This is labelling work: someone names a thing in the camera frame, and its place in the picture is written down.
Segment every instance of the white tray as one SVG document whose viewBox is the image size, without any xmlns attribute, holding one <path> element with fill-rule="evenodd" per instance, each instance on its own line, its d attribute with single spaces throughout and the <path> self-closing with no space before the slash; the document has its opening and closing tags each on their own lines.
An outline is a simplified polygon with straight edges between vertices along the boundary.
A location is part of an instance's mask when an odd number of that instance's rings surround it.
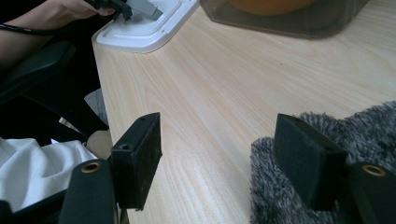
<svg viewBox="0 0 396 224">
<path fill-rule="evenodd" d="M 199 5 L 198 0 L 150 2 L 163 12 L 158 20 L 153 21 L 144 14 L 134 14 L 130 20 L 125 21 L 119 15 L 99 33 L 96 41 L 122 51 L 152 52 L 168 42 Z"/>
</svg>

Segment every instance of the white fabric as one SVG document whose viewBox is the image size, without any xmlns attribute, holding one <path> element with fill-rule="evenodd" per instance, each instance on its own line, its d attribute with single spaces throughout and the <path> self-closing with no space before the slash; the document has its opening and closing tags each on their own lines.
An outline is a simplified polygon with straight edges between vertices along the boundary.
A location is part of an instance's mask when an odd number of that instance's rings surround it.
<svg viewBox="0 0 396 224">
<path fill-rule="evenodd" d="M 41 147 L 35 139 L 0 137 L 0 200 L 19 211 L 66 189 L 73 169 L 94 159 L 79 141 Z"/>
</svg>

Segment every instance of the gray shag fabric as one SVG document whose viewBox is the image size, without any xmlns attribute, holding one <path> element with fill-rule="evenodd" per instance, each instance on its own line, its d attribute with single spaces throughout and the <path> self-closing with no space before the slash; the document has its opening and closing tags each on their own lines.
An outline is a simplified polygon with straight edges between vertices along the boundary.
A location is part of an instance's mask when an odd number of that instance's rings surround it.
<svg viewBox="0 0 396 224">
<path fill-rule="evenodd" d="M 368 161 L 396 174 L 396 101 L 373 106 L 346 119 L 326 114 L 299 116 L 348 151 L 347 163 Z M 250 223 L 337 223 L 333 212 L 307 209 L 273 158 L 273 138 L 251 147 Z"/>
</svg>

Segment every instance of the black cable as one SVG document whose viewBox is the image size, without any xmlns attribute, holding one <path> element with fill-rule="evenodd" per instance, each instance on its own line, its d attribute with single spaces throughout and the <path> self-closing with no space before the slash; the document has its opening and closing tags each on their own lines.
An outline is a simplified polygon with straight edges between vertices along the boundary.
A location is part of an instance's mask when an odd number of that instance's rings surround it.
<svg viewBox="0 0 396 224">
<path fill-rule="evenodd" d="M 29 29 L 29 28 L 24 28 L 24 27 L 19 27 L 19 26 L 13 26 L 13 25 L 8 25 L 8 24 L 0 24 L 0 30 L 6 30 L 6 31 L 11 31 L 11 32 L 17 32 L 17 33 L 22 33 L 26 35 L 61 35 L 70 28 L 74 26 L 73 22 L 70 22 L 64 27 L 61 27 L 59 29 L 54 29 L 54 30 L 35 30 L 35 29 Z"/>
</svg>

